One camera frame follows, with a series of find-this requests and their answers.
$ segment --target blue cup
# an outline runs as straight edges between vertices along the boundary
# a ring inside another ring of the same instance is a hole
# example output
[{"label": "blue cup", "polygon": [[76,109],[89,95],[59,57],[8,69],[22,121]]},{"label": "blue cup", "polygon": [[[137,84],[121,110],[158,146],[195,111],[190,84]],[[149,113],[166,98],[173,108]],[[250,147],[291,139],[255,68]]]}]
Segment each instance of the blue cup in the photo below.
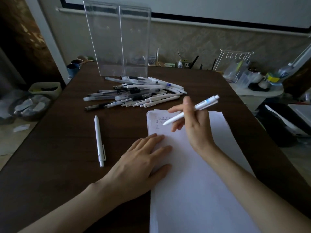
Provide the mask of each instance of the blue cup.
[{"label": "blue cup", "polygon": [[68,64],[66,66],[66,69],[68,71],[69,77],[70,79],[72,79],[78,72],[79,72],[79,66],[76,66],[75,64]]},{"label": "blue cup", "polygon": [[71,63],[76,65],[79,68],[83,64],[83,60],[75,59],[75,60],[72,60]]}]

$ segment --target patterned wallpaper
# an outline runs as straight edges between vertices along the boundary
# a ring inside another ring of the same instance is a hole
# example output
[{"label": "patterned wallpaper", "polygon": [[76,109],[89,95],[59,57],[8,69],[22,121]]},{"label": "patterned wallpaper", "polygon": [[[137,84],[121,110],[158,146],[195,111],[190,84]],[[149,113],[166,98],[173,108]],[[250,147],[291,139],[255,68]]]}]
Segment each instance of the patterned wallpaper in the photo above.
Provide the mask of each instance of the patterned wallpaper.
[{"label": "patterned wallpaper", "polygon": [[[295,60],[311,43],[306,37],[158,22],[152,22],[150,35],[150,52],[159,47],[161,61],[175,62],[177,51],[188,61],[199,55],[194,65],[197,69],[200,64],[203,69],[211,69],[223,49],[253,51],[249,59],[256,66],[261,70],[276,70]],[[221,61],[223,65],[217,70],[223,70],[229,63],[225,57]]]}]

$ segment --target projector screen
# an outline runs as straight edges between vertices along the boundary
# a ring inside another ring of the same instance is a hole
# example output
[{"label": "projector screen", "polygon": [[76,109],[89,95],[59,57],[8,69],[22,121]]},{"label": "projector screen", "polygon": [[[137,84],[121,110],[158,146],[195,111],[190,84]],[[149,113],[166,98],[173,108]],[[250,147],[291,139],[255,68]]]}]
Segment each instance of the projector screen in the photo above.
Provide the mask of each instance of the projector screen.
[{"label": "projector screen", "polygon": [[[152,17],[308,33],[311,0],[124,0],[145,3]],[[84,9],[83,0],[61,0]]]}]

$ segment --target fingernail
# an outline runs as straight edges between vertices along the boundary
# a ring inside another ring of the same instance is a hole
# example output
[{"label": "fingernail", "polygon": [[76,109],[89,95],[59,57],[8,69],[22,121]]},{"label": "fingernail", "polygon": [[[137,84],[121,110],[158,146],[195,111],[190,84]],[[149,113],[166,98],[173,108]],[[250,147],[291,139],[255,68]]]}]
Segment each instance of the fingernail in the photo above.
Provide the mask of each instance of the fingernail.
[{"label": "fingernail", "polygon": [[189,102],[190,102],[190,98],[189,98],[188,96],[185,96],[185,97],[184,97],[184,100],[183,100],[183,103],[184,103],[185,105],[187,105],[187,104],[189,104]]}]

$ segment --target person's left hand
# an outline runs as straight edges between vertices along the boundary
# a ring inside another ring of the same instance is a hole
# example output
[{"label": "person's left hand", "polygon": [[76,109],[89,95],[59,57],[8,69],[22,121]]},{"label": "person's left hand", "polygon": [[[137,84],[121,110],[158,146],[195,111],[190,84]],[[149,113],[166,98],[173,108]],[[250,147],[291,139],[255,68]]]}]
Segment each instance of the person's left hand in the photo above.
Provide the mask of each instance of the person's left hand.
[{"label": "person's left hand", "polygon": [[154,152],[156,144],[164,139],[164,135],[152,134],[140,138],[122,155],[106,176],[95,184],[103,184],[103,192],[111,193],[118,204],[135,199],[153,188],[171,169],[166,164],[151,174],[152,169],[171,150],[171,146],[160,147]]}]

